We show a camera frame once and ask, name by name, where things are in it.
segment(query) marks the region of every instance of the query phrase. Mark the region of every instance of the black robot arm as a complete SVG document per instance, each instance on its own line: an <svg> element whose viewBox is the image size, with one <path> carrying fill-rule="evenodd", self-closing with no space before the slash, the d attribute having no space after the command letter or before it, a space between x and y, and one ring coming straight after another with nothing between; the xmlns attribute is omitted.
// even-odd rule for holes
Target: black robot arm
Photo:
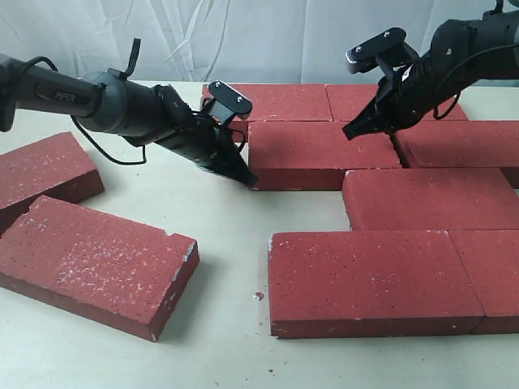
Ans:
<svg viewBox="0 0 519 389"><path fill-rule="evenodd" d="M380 67L384 77L376 96L343 131L348 139L388 134L415 126L430 111L445 118L461 91L480 79L519 79L519 11L503 12L503 1L481 19L447 20L430 49L419 57L392 28L348 51L350 73ZM438 106L456 97L447 112Z"/></svg>
<svg viewBox="0 0 519 389"><path fill-rule="evenodd" d="M212 97L193 111L169 86L145 87L128 80L139 55L134 40L125 71L108 69L76 79L60 74L45 57L29 62L0 55L0 131L12 128L15 111L30 109L70 115L74 124L111 161L138 165L146 161L144 148L156 143L194 162L201 169L252 187L256 176L240 155L244 142L233 141L229 124L245 119L251 102L221 81L209 85ZM46 63L50 69L37 66ZM85 131L123 137L143 148L143 161L121 162L105 153Z"/></svg>

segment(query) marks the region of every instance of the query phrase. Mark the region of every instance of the white backdrop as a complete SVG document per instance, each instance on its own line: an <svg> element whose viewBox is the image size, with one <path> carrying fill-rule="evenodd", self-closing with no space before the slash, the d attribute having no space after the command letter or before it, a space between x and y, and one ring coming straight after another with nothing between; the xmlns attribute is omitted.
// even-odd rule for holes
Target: white backdrop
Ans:
<svg viewBox="0 0 519 389"><path fill-rule="evenodd" d="M446 19L477 19L494 0L2 0L0 52L53 59L81 76L124 68L133 79L374 83L349 75L345 51L393 26L424 53ZM505 10L512 7L506 3Z"/></svg>

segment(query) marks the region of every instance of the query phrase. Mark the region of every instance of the white table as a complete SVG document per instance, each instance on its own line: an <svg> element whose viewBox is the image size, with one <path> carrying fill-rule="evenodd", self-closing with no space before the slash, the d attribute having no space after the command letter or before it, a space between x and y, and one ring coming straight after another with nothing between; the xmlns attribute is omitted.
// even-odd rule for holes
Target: white table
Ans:
<svg viewBox="0 0 519 389"><path fill-rule="evenodd" d="M198 108L201 84L172 84ZM489 120L519 120L518 101L512 88L470 88L461 98L471 119ZM202 262L157 344L0 289L1 388L519 385L519 335L294 341L269 335L268 239L280 231L348 229L340 192L249 191L160 147L148 149L145 166L114 165L68 117L21 110L12 131L0 134L0 152L63 130L77 136L106 185L85 206L193 237ZM115 156L140 157L117 137L94 136ZM258 291L266 294L262 301L253 298Z"/></svg>

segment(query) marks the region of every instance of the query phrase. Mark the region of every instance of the brick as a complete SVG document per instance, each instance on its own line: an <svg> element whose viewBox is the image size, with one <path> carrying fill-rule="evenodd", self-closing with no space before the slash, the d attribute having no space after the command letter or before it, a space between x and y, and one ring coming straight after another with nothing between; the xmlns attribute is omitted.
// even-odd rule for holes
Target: brick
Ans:
<svg viewBox="0 0 519 389"><path fill-rule="evenodd" d="M474 334L519 332L519 231L452 231L485 312Z"/></svg>
<svg viewBox="0 0 519 389"><path fill-rule="evenodd" d="M199 263L197 241L41 196L0 238L0 286L157 341Z"/></svg>
<svg viewBox="0 0 519 389"><path fill-rule="evenodd" d="M385 134L349 141L339 122L254 122L249 166L258 190L341 190L349 169L398 169Z"/></svg>
<svg viewBox="0 0 519 389"><path fill-rule="evenodd" d="M270 244L273 336L462 335L483 318L445 231L278 233Z"/></svg>
<svg viewBox="0 0 519 389"><path fill-rule="evenodd" d="M0 156L0 235L40 195L81 203L104 191L88 154L70 132Z"/></svg>
<svg viewBox="0 0 519 389"><path fill-rule="evenodd" d="M357 231L519 229L519 198L497 168L354 170L342 193Z"/></svg>
<svg viewBox="0 0 519 389"><path fill-rule="evenodd" d="M352 85L326 85L328 101L332 110L333 120L339 122L351 122L375 97L378 85L376 84L352 84ZM440 107L440 114L446 112L453 99L446 101ZM468 120L463 108L457 104L444 121ZM436 121L432 111L427 113L422 121Z"/></svg>
<svg viewBox="0 0 519 389"><path fill-rule="evenodd" d="M323 84L233 83L230 86L243 93L252 102L250 117L245 122L236 119L232 125L235 129L248 131L248 123L260 121L332 121L326 87ZM203 97L210 96L206 86L202 94Z"/></svg>
<svg viewBox="0 0 519 389"><path fill-rule="evenodd" d="M410 168L500 168L519 188L519 122L421 122L396 133Z"/></svg>

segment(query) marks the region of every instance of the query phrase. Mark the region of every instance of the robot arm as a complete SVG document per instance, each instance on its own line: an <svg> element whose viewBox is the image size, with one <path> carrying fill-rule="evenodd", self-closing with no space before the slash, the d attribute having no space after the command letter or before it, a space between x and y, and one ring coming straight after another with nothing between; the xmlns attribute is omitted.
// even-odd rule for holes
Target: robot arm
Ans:
<svg viewBox="0 0 519 389"><path fill-rule="evenodd" d="M192 111L171 86L152 88L133 83L140 40L134 40L126 71L108 69L76 79L60 74L45 57L29 62L0 55L0 131L12 128L16 109L70 115L74 124L111 161L138 165L144 148L156 143L194 162L199 168L252 187L256 176L240 155L228 125L248 117L251 102L230 86L209 85L212 98ZM45 62L50 69L37 66ZM121 162L106 154L85 131L123 137L143 148L142 162Z"/></svg>
<svg viewBox="0 0 519 389"><path fill-rule="evenodd" d="M378 66L384 72L376 96L344 126L348 139L410 128L432 110L440 120L480 79L519 79L519 11L503 13L502 0L481 19L446 21L422 57L404 40L405 32L392 28L346 54L352 74ZM454 96L439 115L438 106Z"/></svg>

